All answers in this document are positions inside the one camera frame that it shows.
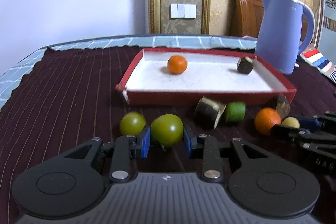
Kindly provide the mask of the pale yellow round fruit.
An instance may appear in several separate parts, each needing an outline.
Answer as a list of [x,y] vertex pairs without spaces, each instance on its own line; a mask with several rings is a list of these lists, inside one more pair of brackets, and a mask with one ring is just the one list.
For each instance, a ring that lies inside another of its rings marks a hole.
[[300,123],[297,118],[288,117],[284,119],[281,123],[282,126],[293,127],[293,128],[300,128]]

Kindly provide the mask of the orange tangerine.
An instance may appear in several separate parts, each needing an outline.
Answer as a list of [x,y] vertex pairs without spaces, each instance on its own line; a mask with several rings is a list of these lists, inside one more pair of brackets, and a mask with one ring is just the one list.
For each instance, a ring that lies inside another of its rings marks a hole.
[[187,60],[181,55],[173,55],[167,62],[171,74],[180,75],[187,69]]
[[256,130],[263,135],[269,135],[271,128],[280,123],[280,114],[269,107],[261,109],[255,117]]

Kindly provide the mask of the brown sugarcane stub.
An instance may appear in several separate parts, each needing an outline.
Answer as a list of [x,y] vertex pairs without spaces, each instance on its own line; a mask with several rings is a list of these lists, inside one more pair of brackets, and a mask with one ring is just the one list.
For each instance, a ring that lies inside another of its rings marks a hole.
[[290,104],[283,94],[280,94],[276,99],[276,111],[279,113],[281,119],[285,119],[290,113]]

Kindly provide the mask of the green lime cylinder piece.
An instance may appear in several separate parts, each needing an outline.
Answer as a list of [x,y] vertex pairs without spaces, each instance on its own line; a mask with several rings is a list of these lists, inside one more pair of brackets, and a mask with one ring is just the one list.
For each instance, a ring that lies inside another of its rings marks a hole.
[[225,109],[225,120],[227,122],[238,123],[242,122],[245,117],[244,102],[230,102]]

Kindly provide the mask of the large dark sugarcane piece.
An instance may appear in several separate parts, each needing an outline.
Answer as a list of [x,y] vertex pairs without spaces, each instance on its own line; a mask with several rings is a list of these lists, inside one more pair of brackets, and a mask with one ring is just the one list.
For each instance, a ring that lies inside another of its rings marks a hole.
[[224,110],[226,109],[226,106],[226,104],[219,101],[202,97],[195,108],[195,124],[201,126],[205,130],[216,129],[224,113]]

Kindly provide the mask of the green tomato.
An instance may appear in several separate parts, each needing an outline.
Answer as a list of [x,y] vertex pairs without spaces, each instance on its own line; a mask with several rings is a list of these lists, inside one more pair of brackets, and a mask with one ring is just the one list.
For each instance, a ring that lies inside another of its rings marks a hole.
[[145,117],[135,111],[127,113],[119,124],[120,133],[123,136],[139,135],[145,126]]
[[181,119],[173,114],[165,114],[156,118],[150,126],[151,138],[165,147],[173,147],[183,137],[184,127]]

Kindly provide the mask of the green tomato front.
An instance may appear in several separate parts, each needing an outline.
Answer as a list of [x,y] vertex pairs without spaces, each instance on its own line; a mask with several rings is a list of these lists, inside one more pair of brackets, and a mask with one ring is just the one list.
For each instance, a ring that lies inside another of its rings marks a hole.
[[165,147],[173,147],[183,137],[184,127],[181,119],[173,114],[165,114],[156,118],[150,126],[151,138]]

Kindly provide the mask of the orange tangerine front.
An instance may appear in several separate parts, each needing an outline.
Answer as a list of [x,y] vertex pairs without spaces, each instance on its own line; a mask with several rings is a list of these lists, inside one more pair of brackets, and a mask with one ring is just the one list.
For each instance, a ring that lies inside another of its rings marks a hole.
[[171,74],[180,75],[187,69],[187,60],[181,55],[173,55],[167,62]]

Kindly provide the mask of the red white blue striped blanket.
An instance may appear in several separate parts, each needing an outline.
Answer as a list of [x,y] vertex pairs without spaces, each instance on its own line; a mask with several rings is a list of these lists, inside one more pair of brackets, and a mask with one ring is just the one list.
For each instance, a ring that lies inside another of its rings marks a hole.
[[318,71],[329,78],[335,83],[336,73],[335,64],[327,59],[319,50],[314,47],[307,47],[300,56],[312,67],[318,69]]

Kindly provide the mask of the blue electric kettle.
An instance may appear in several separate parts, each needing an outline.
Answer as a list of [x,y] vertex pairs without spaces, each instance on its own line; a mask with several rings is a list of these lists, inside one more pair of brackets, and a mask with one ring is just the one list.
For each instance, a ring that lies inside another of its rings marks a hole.
[[297,56],[312,42],[315,18],[299,0],[261,0],[264,15],[255,54],[283,74],[293,73]]

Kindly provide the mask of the blue plaid bed sheet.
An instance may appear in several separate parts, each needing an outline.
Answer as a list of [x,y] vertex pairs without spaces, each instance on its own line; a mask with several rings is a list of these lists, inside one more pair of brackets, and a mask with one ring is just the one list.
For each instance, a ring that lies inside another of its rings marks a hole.
[[[74,42],[58,43],[50,45],[52,50],[84,50],[95,48],[110,48],[123,46],[139,47],[168,47],[190,49],[214,49],[228,48],[239,50],[253,50],[257,39],[252,36],[211,36],[211,35],[129,35],[111,36],[77,40]],[[1,106],[11,97],[12,91],[17,88],[23,75],[30,73],[34,65],[39,62],[45,53],[46,47],[42,47],[19,61],[1,75]]]

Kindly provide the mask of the wooden bed headboard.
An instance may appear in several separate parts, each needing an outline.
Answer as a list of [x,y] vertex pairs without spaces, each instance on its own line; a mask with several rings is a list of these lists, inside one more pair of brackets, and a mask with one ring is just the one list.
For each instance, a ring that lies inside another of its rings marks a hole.
[[264,8],[261,0],[235,0],[236,10],[234,22],[231,24],[230,35],[253,36],[258,38]]

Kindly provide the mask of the red cardboard box tray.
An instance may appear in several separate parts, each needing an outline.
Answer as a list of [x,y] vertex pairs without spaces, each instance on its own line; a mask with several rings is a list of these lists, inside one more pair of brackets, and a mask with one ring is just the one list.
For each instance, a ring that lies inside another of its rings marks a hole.
[[[187,69],[180,75],[167,68],[173,55],[187,60]],[[254,59],[248,75],[237,71],[243,56]],[[253,53],[179,48],[144,48],[131,61],[116,90],[130,105],[168,106],[194,105],[202,97],[263,105],[280,94],[291,102],[297,92],[285,76]]]

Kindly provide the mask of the white wall light switch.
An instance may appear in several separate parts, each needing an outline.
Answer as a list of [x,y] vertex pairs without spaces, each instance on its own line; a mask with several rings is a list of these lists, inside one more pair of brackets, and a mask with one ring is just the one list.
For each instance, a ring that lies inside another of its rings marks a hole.
[[197,5],[172,3],[170,5],[171,19],[195,19],[197,17]]

